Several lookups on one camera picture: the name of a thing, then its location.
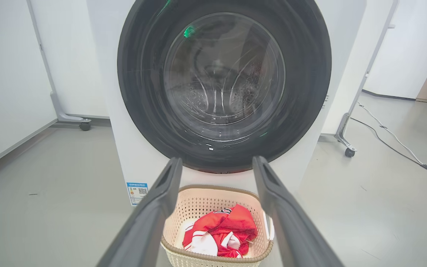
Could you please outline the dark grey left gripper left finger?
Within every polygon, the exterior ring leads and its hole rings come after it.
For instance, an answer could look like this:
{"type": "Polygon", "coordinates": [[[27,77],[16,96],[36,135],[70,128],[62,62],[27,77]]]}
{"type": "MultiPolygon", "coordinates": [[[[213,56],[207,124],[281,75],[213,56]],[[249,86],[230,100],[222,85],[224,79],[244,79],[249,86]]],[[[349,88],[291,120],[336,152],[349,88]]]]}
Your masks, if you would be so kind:
{"type": "Polygon", "coordinates": [[[182,167],[182,159],[169,160],[97,267],[156,267],[165,221],[175,210],[182,167]]]}

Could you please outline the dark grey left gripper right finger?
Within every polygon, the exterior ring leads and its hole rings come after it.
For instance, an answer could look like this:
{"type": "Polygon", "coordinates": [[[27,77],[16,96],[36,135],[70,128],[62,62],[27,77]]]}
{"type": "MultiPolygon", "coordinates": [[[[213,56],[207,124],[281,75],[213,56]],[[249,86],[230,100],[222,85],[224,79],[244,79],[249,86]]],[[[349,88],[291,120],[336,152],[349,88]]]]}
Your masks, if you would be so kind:
{"type": "Polygon", "coordinates": [[[272,219],[284,267],[344,267],[337,254],[262,156],[252,159],[263,210],[272,219]]]}

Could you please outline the red white jersey garment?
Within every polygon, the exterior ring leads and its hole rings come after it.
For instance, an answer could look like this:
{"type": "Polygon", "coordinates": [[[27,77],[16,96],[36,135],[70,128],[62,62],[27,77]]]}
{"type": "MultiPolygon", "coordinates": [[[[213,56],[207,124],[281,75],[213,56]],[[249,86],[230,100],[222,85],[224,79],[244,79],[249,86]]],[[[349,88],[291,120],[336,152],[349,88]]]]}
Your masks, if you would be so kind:
{"type": "Polygon", "coordinates": [[[252,240],[248,240],[243,232],[227,229],[226,232],[216,233],[194,228],[194,220],[181,225],[183,236],[178,236],[176,242],[182,250],[214,257],[250,257],[252,240]]]}
{"type": "Polygon", "coordinates": [[[241,245],[253,241],[258,235],[251,212],[239,204],[200,217],[189,232],[192,237],[207,233],[214,237],[222,237],[219,241],[223,241],[223,238],[232,232],[241,245]]]}

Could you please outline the black round glass washer door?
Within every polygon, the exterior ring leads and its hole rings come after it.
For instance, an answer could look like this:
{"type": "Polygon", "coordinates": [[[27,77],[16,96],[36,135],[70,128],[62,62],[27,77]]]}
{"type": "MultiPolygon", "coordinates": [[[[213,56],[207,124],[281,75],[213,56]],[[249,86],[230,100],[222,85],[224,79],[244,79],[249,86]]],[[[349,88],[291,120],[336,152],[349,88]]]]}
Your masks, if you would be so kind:
{"type": "Polygon", "coordinates": [[[252,169],[296,145],[318,117],[330,84],[332,53],[325,18],[315,0],[136,0],[124,23],[117,76],[126,109],[147,141],[168,158],[212,174],[252,169]],[[186,127],[164,89],[171,44],[191,22],[214,13],[259,22],[283,54],[285,87],[279,106],[259,132],[231,142],[202,138],[186,127]]]}

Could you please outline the cream perforated laundry basket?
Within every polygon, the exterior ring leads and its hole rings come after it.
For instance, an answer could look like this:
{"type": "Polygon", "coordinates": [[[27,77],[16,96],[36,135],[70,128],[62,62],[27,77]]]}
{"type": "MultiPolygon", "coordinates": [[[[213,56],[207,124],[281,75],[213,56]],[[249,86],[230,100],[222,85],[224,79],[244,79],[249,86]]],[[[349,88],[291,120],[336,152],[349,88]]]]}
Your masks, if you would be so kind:
{"type": "Polygon", "coordinates": [[[173,267],[259,267],[271,253],[274,234],[272,220],[266,216],[255,194],[228,187],[195,185],[180,189],[175,210],[166,220],[161,245],[173,267]],[[258,229],[258,235],[250,245],[250,257],[214,257],[188,252],[177,245],[178,236],[183,236],[181,225],[185,221],[196,222],[210,212],[237,204],[251,212],[258,229]]]}

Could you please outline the white front-load washing machine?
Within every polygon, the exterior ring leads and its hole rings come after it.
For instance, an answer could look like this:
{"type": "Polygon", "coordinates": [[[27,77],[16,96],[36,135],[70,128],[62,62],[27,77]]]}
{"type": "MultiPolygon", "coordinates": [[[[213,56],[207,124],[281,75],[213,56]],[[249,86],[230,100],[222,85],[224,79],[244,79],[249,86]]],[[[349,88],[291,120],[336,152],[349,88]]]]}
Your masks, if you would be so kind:
{"type": "MultiPolygon", "coordinates": [[[[96,47],[100,77],[105,90],[112,130],[125,187],[127,182],[147,184],[149,190],[170,158],[161,154],[141,134],[132,121],[121,95],[117,76],[120,36],[136,0],[86,0],[90,27],[96,47]]],[[[321,134],[330,105],[344,73],[366,0],[315,0],[325,18],[331,42],[332,68],[329,88],[318,117],[300,141],[270,163],[289,191],[298,190],[321,134]]],[[[213,185],[256,193],[254,171],[212,174],[183,165],[181,186],[213,185]]]]}

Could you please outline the stainless steel washing machine drum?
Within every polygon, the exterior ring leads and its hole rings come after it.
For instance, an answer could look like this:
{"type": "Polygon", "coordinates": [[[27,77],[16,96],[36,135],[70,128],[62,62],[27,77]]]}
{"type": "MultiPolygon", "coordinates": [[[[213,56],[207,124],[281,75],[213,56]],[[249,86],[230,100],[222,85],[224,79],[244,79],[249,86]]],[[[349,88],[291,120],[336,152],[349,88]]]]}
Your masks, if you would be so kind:
{"type": "Polygon", "coordinates": [[[171,44],[164,89],[180,121],[212,141],[249,137],[266,125],[285,87],[283,54],[259,22],[236,13],[205,15],[171,44]]]}

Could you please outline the blue energy label sticker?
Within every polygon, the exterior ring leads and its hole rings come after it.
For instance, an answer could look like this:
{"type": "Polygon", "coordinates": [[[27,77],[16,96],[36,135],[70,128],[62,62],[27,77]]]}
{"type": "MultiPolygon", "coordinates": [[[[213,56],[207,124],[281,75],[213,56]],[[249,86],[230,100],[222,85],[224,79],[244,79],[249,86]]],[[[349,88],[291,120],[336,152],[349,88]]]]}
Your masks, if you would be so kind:
{"type": "Polygon", "coordinates": [[[132,206],[137,206],[141,200],[148,194],[149,188],[147,184],[127,182],[127,190],[132,206]]]}

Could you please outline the metal partition leg with caster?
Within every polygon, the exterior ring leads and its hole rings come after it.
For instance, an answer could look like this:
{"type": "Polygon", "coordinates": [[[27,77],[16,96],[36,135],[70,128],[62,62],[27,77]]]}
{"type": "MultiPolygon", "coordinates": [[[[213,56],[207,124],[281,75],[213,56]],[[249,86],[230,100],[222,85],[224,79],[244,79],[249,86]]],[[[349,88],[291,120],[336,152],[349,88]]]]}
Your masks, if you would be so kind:
{"type": "Polygon", "coordinates": [[[46,58],[45,50],[43,48],[42,39],[41,39],[41,36],[40,36],[40,33],[39,33],[39,29],[38,29],[38,26],[37,26],[37,21],[36,21],[35,15],[34,15],[34,10],[33,10],[33,7],[32,7],[31,0],[26,0],[26,3],[27,3],[27,6],[28,6],[29,15],[30,15],[31,20],[32,20],[32,24],[33,24],[33,28],[34,28],[34,33],[36,34],[36,38],[37,38],[39,50],[40,50],[40,53],[41,53],[42,61],[44,63],[46,74],[47,74],[47,77],[49,79],[49,83],[50,83],[50,86],[51,86],[50,97],[51,97],[51,100],[52,100],[52,104],[53,104],[55,113],[57,115],[57,120],[58,120],[58,122],[62,122],[62,123],[78,123],[79,124],[79,128],[82,131],[88,131],[88,130],[90,130],[90,122],[91,122],[90,119],[86,119],[86,118],[78,117],[78,116],[68,115],[68,114],[66,114],[64,112],[64,110],[62,108],[62,105],[61,105],[60,100],[58,98],[57,90],[56,90],[56,87],[55,87],[55,84],[54,84],[54,81],[53,81],[53,78],[52,78],[52,74],[51,74],[51,71],[50,71],[49,63],[48,63],[48,60],[46,58]]]}
{"type": "Polygon", "coordinates": [[[340,84],[343,95],[339,98],[350,103],[351,106],[343,115],[334,137],[346,147],[346,157],[353,157],[357,151],[345,139],[347,123],[369,76],[399,0],[366,0],[366,2],[363,19],[340,84]]]}

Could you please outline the white partition panel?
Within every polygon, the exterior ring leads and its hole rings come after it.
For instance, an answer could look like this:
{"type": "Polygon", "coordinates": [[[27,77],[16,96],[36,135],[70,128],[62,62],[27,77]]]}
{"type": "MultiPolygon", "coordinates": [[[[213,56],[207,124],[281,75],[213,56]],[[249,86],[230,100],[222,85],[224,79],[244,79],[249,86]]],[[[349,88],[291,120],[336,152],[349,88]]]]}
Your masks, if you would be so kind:
{"type": "Polygon", "coordinates": [[[351,113],[357,96],[383,42],[399,0],[366,0],[358,33],[351,48],[338,91],[322,127],[322,135],[334,135],[343,115],[351,113]]]}
{"type": "Polygon", "coordinates": [[[86,0],[30,0],[66,114],[108,118],[86,0]]]}

